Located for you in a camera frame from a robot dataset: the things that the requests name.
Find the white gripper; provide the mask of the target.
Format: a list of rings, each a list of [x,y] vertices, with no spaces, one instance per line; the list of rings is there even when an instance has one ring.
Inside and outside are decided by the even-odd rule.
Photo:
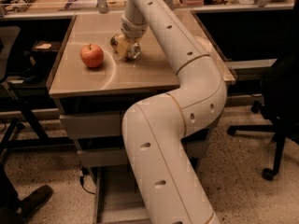
[[[146,33],[147,29],[148,25],[146,23],[136,24],[129,21],[125,14],[121,15],[121,31],[123,35],[117,35],[117,52],[123,59],[130,58],[131,40],[140,39]]]

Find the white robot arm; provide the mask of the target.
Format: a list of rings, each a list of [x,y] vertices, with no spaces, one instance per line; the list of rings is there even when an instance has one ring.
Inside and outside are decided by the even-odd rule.
[[[126,152],[151,224],[220,224],[181,140],[218,119],[226,103],[221,70],[164,0],[128,0],[144,17],[179,86],[132,105],[122,121]]]

